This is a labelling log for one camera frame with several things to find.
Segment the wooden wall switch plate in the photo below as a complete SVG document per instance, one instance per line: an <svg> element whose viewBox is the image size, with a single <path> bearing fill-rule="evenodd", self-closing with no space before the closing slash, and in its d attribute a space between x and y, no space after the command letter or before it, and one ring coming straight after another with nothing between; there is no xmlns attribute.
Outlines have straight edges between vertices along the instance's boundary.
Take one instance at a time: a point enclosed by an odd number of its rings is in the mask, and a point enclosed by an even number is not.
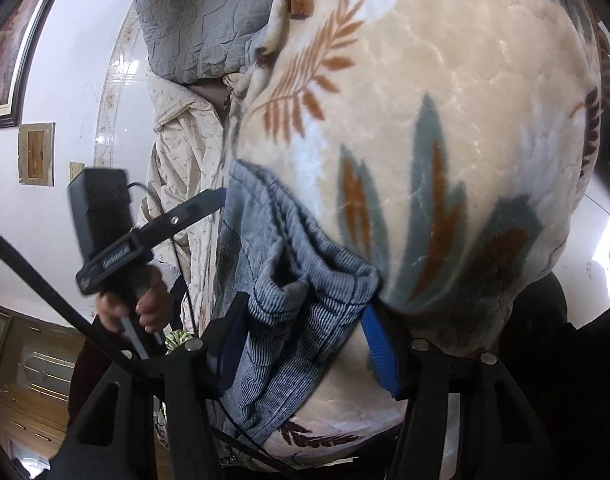
<svg viewBox="0 0 610 480"><path fill-rule="evenodd" d="M20 125L18 137L19 182L54 185L54 122Z"/></svg>

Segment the beige leaf pattern fleece blanket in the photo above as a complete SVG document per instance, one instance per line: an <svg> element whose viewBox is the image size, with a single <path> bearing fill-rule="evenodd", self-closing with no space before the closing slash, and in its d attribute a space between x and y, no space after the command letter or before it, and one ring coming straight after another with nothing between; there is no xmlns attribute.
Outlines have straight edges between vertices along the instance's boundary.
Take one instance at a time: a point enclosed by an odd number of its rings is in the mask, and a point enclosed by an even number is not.
<svg viewBox="0 0 610 480"><path fill-rule="evenodd" d="M608 42L586 0L273 0L235 90L232 160L270 170L378 270L369 304L474 358L558 262L608 102ZM361 314L260 443L271 457L322 465L403 421Z"/></svg>

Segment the cream floral duvet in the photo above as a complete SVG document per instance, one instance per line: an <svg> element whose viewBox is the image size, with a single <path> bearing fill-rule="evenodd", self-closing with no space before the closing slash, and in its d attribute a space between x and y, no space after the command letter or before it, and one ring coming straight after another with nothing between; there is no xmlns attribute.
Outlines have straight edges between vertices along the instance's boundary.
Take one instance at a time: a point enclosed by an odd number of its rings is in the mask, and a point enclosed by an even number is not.
<svg viewBox="0 0 610 480"><path fill-rule="evenodd" d="M153 220L208 188L224 184L227 158L224 127L216 108L190 89L147 74L154 110L155 141L147 170L153 192L140 201L139 222ZM154 251L165 266L178 264L189 295L181 303L181 325L203 332L212 318L220 214L212 214Z"/></svg>

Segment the blue denim jeans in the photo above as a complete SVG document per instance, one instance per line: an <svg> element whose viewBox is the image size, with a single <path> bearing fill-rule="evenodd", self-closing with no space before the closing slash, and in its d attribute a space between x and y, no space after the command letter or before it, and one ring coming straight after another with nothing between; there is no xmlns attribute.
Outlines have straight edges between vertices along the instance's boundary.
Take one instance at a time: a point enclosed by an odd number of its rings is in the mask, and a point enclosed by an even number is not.
<svg viewBox="0 0 610 480"><path fill-rule="evenodd" d="M270 170L234 159L216 251L214 313L239 292L251 322L223 403L258 443L314 392L380 285L379 272L335 244Z"/></svg>

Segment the wooden cabinet with glass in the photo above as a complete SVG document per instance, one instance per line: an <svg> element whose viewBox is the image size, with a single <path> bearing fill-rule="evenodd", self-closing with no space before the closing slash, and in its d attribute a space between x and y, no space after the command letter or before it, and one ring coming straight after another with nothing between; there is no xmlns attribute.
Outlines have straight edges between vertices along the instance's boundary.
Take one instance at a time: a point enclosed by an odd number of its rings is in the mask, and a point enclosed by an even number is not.
<svg viewBox="0 0 610 480"><path fill-rule="evenodd" d="M14 478L169 479L152 399L119 365L79 360L76 330L0 306L0 455Z"/></svg>

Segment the grey quilted blanket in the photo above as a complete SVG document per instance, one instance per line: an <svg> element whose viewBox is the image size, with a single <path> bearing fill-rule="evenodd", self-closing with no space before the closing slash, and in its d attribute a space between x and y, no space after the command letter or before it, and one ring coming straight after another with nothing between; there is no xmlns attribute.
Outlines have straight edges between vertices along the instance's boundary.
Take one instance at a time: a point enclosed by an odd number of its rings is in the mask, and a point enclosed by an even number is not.
<svg viewBox="0 0 610 480"><path fill-rule="evenodd" d="M243 73L273 0L134 0L150 68L176 84Z"/></svg>

